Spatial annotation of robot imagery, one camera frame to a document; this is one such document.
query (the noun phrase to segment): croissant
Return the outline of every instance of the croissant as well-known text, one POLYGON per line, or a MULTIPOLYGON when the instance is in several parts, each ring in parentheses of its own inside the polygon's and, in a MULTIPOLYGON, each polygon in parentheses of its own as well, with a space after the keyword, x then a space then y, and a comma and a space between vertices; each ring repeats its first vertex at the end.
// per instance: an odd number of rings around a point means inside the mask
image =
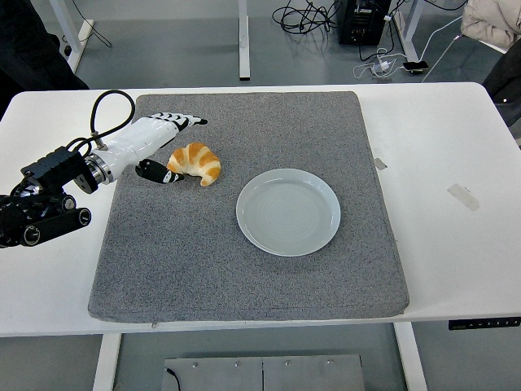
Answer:
POLYGON ((203 143, 190 143, 173 152, 167 168, 174 173, 203 177, 201 186, 206 187, 214 183, 221 173, 221 161, 203 143))

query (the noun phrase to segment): smartphone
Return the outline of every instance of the smartphone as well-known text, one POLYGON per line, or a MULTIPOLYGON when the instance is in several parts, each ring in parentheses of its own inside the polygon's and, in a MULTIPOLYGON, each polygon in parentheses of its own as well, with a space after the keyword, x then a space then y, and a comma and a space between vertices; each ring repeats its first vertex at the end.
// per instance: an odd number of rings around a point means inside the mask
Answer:
POLYGON ((429 69, 429 66, 425 61, 418 61, 417 63, 411 61, 409 63, 404 63, 404 68, 406 71, 422 71, 424 69, 429 69))

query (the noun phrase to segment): black device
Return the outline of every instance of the black device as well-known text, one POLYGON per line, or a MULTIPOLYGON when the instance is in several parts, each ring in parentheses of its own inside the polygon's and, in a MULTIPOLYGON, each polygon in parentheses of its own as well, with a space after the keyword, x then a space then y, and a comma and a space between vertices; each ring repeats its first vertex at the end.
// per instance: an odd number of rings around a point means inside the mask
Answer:
POLYGON ((390 6, 391 0, 340 0, 339 43, 377 46, 390 6))
POLYGON ((404 63, 404 68, 406 71, 424 71, 425 69, 429 69, 429 66, 425 61, 410 61, 408 63, 404 63))

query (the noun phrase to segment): white tape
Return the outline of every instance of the white tape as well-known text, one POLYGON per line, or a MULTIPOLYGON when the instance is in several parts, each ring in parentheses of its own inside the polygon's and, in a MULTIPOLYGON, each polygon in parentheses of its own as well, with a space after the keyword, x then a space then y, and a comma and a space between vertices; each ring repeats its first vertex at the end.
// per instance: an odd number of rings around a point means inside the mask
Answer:
POLYGON ((376 159, 374 159, 374 166, 377 168, 377 169, 386 169, 387 168, 387 165, 385 163, 382 162, 382 159, 380 159, 379 157, 377 157, 376 159))
POLYGON ((462 187, 455 183, 451 187, 449 187, 447 191, 451 195, 453 195, 454 198, 456 198, 456 200, 460 201, 472 212, 479 208, 478 199, 475 198, 465 187, 462 187))

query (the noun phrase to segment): robotic arm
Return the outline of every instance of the robotic arm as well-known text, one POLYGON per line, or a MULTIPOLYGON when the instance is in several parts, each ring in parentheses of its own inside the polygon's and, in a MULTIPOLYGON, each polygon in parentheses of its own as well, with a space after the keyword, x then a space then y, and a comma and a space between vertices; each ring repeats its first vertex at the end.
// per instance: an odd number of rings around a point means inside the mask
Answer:
POLYGON ((72 180, 90 194, 100 183, 115 182, 128 165, 135 165, 139 176, 153 182, 183 179, 147 158, 186 127, 206 123, 197 116, 162 112, 140 118, 107 144, 93 132, 94 137, 81 143, 89 144, 86 156, 81 155, 79 147, 73 151, 59 147, 22 168, 22 182, 10 195, 0 195, 0 248, 35 246, 88 226, 90 211, 77 208, 74 198, 63 191, 72 180), (97 144, 92 153, 90 141, 97 144))

